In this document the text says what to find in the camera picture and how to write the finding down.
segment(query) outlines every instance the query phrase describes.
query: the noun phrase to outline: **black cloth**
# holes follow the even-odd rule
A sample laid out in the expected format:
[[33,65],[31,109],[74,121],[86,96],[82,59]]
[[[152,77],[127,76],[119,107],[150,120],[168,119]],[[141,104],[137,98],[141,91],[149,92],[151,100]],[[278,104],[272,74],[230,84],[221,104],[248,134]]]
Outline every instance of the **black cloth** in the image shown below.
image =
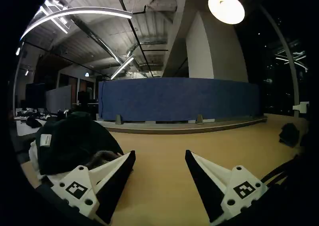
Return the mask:
[[[49,146],[41,146],[42,134],[51,135]],[[85,112],[74,112],[64,120],[46,122],[36,134],[39,170],[54,175],[86,165],[98,151],[124,154],[113,136]]]
[[293,123],[287,123],[279,134],[279,142],[294,147],[299,141],[299,130]]
[[38,122],[34,117],[28,117],[26,120],[26,124],[32,128],[38,128],[41,127],[41,123]]

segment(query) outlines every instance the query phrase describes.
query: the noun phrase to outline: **glass wall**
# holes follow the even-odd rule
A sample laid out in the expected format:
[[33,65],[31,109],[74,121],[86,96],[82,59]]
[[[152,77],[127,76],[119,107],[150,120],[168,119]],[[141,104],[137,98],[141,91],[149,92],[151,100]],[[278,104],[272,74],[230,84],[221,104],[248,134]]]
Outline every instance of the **glass wall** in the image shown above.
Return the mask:
[[[262,6],[274,19],[289,46],[297,72],[299,101],[309,101],[309,67],[302,41],[303,27],[298,22],[298,14],[302,13],[294,10],[298,6],[291,7],[286,1],[264,0]],[[235,29],[242,46],[248,80],[260,88],[263,112],[293,116],[295,102],[291,69],[273,26],[261,9],[256,8]]]

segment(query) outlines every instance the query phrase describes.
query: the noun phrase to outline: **computer monitor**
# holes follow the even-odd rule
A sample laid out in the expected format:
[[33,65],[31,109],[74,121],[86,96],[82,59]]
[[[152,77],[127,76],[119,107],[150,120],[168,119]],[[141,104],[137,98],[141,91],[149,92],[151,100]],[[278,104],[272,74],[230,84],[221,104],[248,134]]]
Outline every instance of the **computer monitor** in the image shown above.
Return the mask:
[[45,84],[26,85],[26,107],[45,108]]

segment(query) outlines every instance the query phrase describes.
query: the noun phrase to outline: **curved led light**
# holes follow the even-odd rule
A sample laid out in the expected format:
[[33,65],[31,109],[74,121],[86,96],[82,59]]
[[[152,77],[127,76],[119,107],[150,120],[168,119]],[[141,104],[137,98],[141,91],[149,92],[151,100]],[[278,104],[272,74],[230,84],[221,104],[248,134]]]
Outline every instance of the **curved led light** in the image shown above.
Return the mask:
[[52,13],[46,17],[43,17],[39,20],[37,20],[34,24],[29,26],[26,31],[23,33],[22,37],[20,40],[32,29],[34,29],[36,26],[52,20],[54,18],[66,16],[66,15],[71,15],[71,14],[105,14],[105,15],[113,15],[113,16],[118,16],[122,18],[129,18],[131,19],[133,14],[128,11],[123,11],[123,10],[118,10],[118,9],[113,9],[113,8],[103,8],[103,7],[79,7],[79,8],[68,8],[65,10],[57,11],[55,13]]
[[245,17],[245,10],[238,0],[208,0],[212,14],[227,24],[238,24]]

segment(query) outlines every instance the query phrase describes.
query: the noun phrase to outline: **ceiling light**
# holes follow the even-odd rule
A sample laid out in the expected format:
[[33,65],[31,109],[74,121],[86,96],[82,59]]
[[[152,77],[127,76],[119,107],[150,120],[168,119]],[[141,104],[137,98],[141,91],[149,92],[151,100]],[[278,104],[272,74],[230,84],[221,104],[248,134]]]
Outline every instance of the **ceiling light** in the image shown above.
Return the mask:
[[20,48],[18,47],[17,51],[16,51],[16,55],[19,56],[20,53]]
[[114,74],[111,76],[111,80],[133,60],[134,57],[132,55],[116,70],[116,72],[114,72]]
[[61,22],[63,22],[64,25],[67,24],[67,20],[64,17],[61,17],[60,20]]
[[[49,16],[50,14],[44,9],[44,7],[40,7],[40,10],[46,15],[46,16]],[[52,20],[52,22],[54,22],[54,24],[56,25],[56,26],[58,26],[59,27],[59,29],[61,29],[65,34],[67,34],[67,31],[60,25],[60,24],[58,24],[57,23],[57,21],[55,21],[54,19],[51,19]]]
[[128,19],[131,19],[133,16],[131,12],[113,9],[113,8],[103,8],[103,7],[68,8],[65,10],[54,12],[46,17],[39,19],[38,21],[36,21],[34,24],[32,24],[31,26],[27,28],[27,30],[23,33],[20,39],[22,39],[32,29],[34,29],[35,27],[37,27],[38,25],[46,21],[53,20],[54,18],[58,18],[62,16],[72,15],[72,14],[105,14],[105,15],[113,15],[113,16],[118,16],[118,17],[128,18]]
[[238,24],[245,17],[245,10],[238,0],[208,0],[212,14],[227,24]]
[[[284,58],[280,58],[280,57],[275,57],[275,58],[276,58],[276,59],[279,59],[279,60],[283,60],[283,61],[289,62],[288,59],[284,59]],[[298,63],[298,62],[293,62],[293,63],[295,63],[295,64],[297,64],[297,65],[303,67],[303,68],[306,70],[306,72],[308,71],[308,68],[306,68],[304,65],[302,65],[302,64],[300,64],[300,63]]]

